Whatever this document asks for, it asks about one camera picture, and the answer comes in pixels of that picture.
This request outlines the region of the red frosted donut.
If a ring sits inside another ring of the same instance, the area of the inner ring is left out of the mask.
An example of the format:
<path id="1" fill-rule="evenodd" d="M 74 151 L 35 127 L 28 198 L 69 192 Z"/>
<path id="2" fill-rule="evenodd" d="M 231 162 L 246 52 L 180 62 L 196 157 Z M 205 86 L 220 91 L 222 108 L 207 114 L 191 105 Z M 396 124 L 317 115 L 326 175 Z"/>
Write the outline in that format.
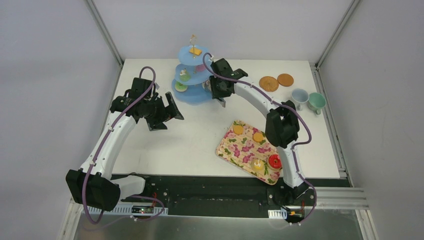
<path id="1" fill-rule="evenodd" d="M 270 155 L 267 159 L 267 164 L 274 171 L 280 170 L 282 168 L 282 162 L 278 154 Z"/>

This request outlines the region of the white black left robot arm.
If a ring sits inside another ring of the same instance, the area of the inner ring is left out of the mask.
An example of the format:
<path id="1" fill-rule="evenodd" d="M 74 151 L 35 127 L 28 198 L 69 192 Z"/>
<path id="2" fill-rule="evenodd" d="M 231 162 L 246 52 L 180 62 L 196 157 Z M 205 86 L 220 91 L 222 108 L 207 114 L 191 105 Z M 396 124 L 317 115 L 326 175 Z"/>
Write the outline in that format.
<path id="1" fill-rule="evenodd" d="M 165 122 L 183 120 L 171 92 L 168 105 L 152 80 L 136 77 L 124 95 L 111 103 L 104 130 L 86 161 L 78 170 L 69 170 L 65 181 L 75 202 L 103 211 L 112 211 L 120 200 L 132 195 L 140 202 L 152 198 L 153 189 L 137 175 L 112 179 L 112 171 L 126 138 L 140 119 L 150 131 L 165 130 Z"/>

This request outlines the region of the blue three-tier cake stand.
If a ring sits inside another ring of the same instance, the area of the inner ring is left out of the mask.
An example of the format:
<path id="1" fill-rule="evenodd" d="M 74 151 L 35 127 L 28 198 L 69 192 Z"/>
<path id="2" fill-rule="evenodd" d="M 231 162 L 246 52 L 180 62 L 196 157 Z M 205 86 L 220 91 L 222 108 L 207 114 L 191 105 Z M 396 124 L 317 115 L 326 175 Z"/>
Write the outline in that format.
<path id="1" fill-rule="evenodd" d="M 200 46 L 197 44 L 198 38 L 195 34 L 192 34 L 189 39 L 189 44 L 180 48 L 177 58 L 179 64 L 175 67 L 174 78 L 172 81 L 172 89 L 174 90 L 176 98 L 184 103 L 190 105 L 200 105 L 212 100 L 211 96 L 204 90 L 202 83 L 209 80 L 212 75 L 207 67 L 210 67 L 212 60 L 209 56 L 205 55 L 209 50 L 207 47 Z M 189 53 L 189 48 L 196 47 L 202 50 L 200 56 L 194 57 L 193 54 Z M 205 70 L 202 72 L 195 72 L 195 66 L 204 65 Z M 187 82 L 180 81 L 180 71 L 186 69 L 191 78 Z M 175 90 L 175 83 L 187 85 L 188 89 L 184 92 L 178 92 Z"/>

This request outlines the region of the metal serving tongs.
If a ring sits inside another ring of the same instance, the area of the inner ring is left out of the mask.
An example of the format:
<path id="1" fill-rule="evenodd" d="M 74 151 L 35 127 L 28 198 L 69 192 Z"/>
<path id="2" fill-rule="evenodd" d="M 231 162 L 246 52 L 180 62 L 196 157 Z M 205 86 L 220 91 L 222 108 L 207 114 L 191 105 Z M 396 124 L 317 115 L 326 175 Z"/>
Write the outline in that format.
<path id="1" fill-rule="evenodd" d="M 226 101 L 221 97 L 221 98 L 214 98 L 213 97 L 213 92 L 212 93 L 209 93 L 209 92 L 207 92 L 210 96 L 211 96 L 211 98 L 213 99 L 213 100 L 216 100 L 216 101 L 218 101 L 219 102 L 219 104 L 223 107 L 223 108 L 225 108 L 226 107 Z"/>

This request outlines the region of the round orange biscuit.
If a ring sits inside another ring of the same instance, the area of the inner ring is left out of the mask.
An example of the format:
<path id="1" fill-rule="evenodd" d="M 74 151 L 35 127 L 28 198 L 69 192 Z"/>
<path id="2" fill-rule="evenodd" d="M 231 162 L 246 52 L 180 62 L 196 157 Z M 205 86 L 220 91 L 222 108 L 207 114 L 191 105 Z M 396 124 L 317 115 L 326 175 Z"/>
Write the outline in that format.
<path id="1" fill-rule="evenodd" d="M 244 127 L 243 127 L 242 125 L 235 125 L 235 126 L 233 127 L 233 132 L 234 132 L 236 135 L 241 135 L 241 134 L 243 134 L 243 132 L 244 132 Z"/>
<path id="2" fill-rule="evenodd" d="M 255 132 L 252 136 L 252 139 L 257 143 L 260 143 L 264 140 L 264 136 L 260 132 Z"/>

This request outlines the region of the pink frosted cake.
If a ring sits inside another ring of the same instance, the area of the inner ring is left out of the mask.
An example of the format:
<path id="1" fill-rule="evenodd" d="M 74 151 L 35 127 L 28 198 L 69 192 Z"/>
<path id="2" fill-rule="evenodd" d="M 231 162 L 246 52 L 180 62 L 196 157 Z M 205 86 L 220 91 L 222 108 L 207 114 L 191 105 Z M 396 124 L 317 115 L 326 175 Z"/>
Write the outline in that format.
<path id="1" fill-rule="evenodd" d="M 206 69 L 205 65 L 200 64 L 200 65 L 196 65 L 194 70 L 196 73 L 200 73 L 200 72 L 203 72 L 205 69 Z"/>

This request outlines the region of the round orange biscuit top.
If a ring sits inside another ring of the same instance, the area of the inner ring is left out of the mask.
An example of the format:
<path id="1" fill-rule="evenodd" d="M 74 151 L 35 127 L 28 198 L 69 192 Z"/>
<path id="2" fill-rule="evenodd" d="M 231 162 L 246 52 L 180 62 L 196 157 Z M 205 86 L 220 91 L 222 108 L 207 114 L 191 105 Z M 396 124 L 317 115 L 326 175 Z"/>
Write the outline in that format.
<path id="1" fill-rule="evenodd" d="M 243 134 L 243 132 L 244 132 L 244 127 L 243 127 L 242 125 L 235 125 L 235 126 L 233 127 L 233 132 L 234 132 L 236 135 L 241 135 L 241 134 Z"/>

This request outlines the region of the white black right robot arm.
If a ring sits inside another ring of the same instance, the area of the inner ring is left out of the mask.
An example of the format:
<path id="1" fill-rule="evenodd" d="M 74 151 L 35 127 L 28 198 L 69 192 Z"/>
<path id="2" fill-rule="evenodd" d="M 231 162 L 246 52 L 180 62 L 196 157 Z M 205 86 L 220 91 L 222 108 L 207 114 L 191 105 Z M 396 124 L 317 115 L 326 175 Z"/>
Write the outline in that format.
<path id="1" fill-rule="evenodd" d="M 244 70 L 233 70 L 224 58 L 213 61 L 207 70 L 212 74 L 209 81 L 214 99 L 221 101 L 236 94 L 265 117 L 265 136 L 276 147 L 282 163 L 284 200 L 290 205 L 298 204 L 310 187 L 302 173 L 296 149 L 300 125 L 305 121 L 296 111 L 295 104 L 290 100 L 278 102 L 272 99 L 252 83 Z"/>

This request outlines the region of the dark green flower donut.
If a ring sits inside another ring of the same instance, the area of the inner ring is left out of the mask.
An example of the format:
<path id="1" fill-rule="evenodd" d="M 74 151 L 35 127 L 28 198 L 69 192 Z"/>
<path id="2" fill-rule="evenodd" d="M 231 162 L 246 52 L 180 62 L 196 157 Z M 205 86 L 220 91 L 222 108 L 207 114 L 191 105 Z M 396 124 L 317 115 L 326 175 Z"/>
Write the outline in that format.
<path id="1" fill-rule="evenodd" d="M 180 71 L 179 73 L 179 79 L 182 82 L 187 82 L 191 79 L 191 75 L 189 74 L 189 72 L 184 68 Z"/>

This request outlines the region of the light green frosted donut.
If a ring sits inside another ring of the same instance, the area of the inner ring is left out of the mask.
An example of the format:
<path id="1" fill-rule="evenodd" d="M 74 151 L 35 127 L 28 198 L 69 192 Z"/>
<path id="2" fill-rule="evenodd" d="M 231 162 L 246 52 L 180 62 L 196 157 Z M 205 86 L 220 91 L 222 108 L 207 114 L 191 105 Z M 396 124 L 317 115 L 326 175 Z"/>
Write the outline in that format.
<path id="1" fill-rule="evenodd" d="M 184 85 L 184 84 L 182 84 L 180 82 L 176 82 L 175 85 L 174 85 L 174 89 L 177 92 L 181 92 L 182 93 L 182 92 L 185 92 L 188 89 L 188 86 L 187 85 Z"/>

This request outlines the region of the chocolate drizzle white donut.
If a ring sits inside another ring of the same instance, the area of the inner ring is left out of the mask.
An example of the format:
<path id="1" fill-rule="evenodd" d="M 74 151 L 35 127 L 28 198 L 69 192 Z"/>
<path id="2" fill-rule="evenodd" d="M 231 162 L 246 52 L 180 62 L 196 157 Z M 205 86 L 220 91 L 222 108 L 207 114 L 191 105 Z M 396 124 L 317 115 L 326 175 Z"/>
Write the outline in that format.
<path id="1" fill-rule="evenodd" d="M 212 93 L 212 88 L 211 88 L 211 83 L 210 80 L 206 80 L 202 83 L 202 87 L 203 89 L 208 92 L 208 93 Z"/>

